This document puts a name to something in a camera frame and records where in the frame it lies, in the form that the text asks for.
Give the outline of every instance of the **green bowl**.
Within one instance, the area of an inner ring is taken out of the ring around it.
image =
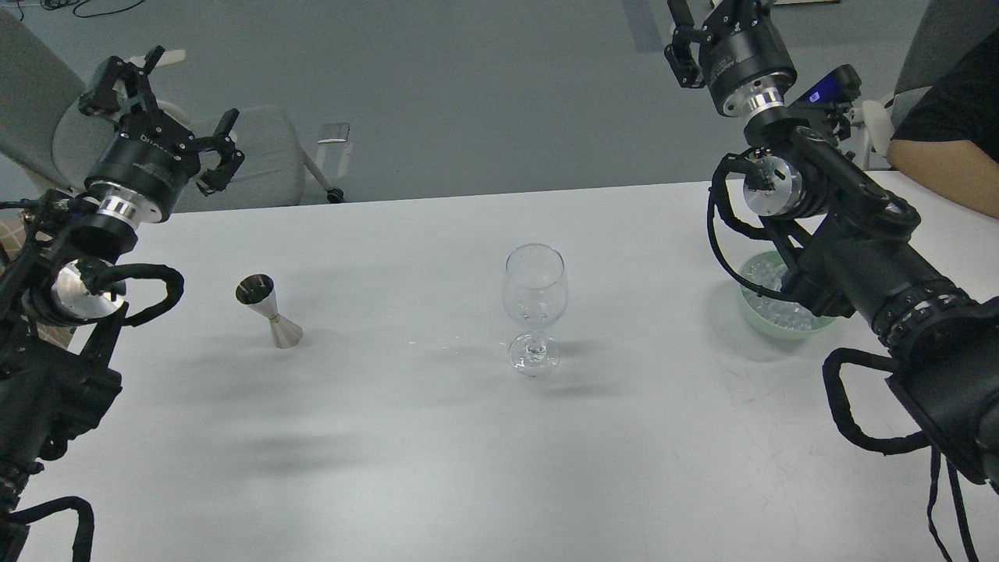
[[[739,275],[764,287],[777,290],[780,276],[787,268],[776,251],[763,252],[739,268]],[[834,316],[815,316],[797,303],[776,301],[761,297],[736,284],[738,307],[742,316],[754,328],[770,337],[782,340],[801,340],[827,329],[836,320]]]

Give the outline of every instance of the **white table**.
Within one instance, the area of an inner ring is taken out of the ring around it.
[[[924,222],[913,246],[980,301],[999,222],[875,174]],[[704,233],[706,184],[177,215],[123,262],[187,291],[127,329],[125,390],[32,478],[22,507],[90,500],[95,560],[933,560],[929,454],[844,440],[826,354],[882,351],[859,316],[806,342],[757,334]],[[734,264],[769,246],[728,233]],[[509,250],[564,255],[562,364],[507,364]],[[279,350],[236,284],[267,273],[305,328]],[[133,310],[158,300],[132,282]],[[849,371],[858,422],[915,429],[877,373]],[[946,478],[936,521],[962,557]],[[982,559],[999,498],[965,483]],[[75,517],[24,560],[68,560]]]

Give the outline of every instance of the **glass stem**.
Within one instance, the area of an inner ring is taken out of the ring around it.
[[[540,361],[544,358],[547,349],[544,347],[544,340],[538,337],[531,337],[527,340],[527,353],[533,361]]]

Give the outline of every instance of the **wine glass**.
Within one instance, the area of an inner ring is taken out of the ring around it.
[[[558,346],[540,329],[565,311],[568,282],[561,254],[544,244],[526,244],[510,252],[502,285],[506,314],[527,329],[509,345],[509,359],[521,373],[536,377],[558,365]]]

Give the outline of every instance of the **gray floor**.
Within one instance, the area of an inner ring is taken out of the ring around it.
[[[865,98],[890,93],[926,3],[776,6],[799,73],[789,96],[842,63]],[[745,147],[741,123],[719,117],[706,90],[680,89],[658,48],[640,52],[628,4],[148,0],[93,19],[26,7],[24,23],[87,80],[111,54],[186,49],[151,81],[196,120],[281,105],[311,149],[322,123],[350,122],[354,157],[338,180],[350,201],[706,179]],[[691,4],[701,20],[707,0]],[[665,2],[648,5],[668,37]],[[31,194],[9,162],[0,182],[7,198]]]

